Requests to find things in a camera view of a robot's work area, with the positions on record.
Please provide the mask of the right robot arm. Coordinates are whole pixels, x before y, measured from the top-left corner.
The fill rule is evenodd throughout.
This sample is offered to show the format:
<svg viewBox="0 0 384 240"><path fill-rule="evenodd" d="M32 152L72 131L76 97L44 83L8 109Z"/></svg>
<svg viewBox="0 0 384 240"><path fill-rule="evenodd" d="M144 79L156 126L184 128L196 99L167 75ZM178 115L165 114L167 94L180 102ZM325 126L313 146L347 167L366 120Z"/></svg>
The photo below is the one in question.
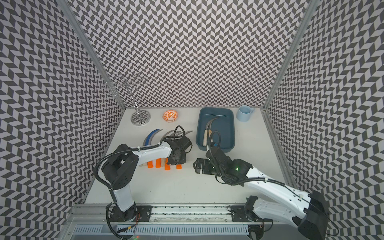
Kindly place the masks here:
<svg viewBox="0 0 384 240"><path fill-rule="evenodd" d="M231 160L217 147L208 150L206 158L198 158L193 168L197 174L215 176L221 184L248 187L268 197L270 201L248 198L244 212L249 221L273 220L297 228L309 240L325 239L330 213L322 193L292 188L244 160Z"/></svg>

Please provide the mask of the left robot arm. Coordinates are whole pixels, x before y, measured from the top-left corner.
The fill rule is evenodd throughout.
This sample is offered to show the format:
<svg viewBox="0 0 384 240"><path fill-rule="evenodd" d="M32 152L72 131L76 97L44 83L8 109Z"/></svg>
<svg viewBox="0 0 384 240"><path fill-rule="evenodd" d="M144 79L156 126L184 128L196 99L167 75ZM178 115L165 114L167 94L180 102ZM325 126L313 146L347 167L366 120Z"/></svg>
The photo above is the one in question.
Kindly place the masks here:
<svg viewBox="0 0 384 240"><path fill-rule="evenodd" d="M169 166L183 165L192 145L185 135L167 136L156 145L130 148L122 144L99 160L94 167L94 175L97 181L108 188L117 206L112 212L113 219L125 222L138 219L130 182L139 165L162 158L168 159Z"/></svg>

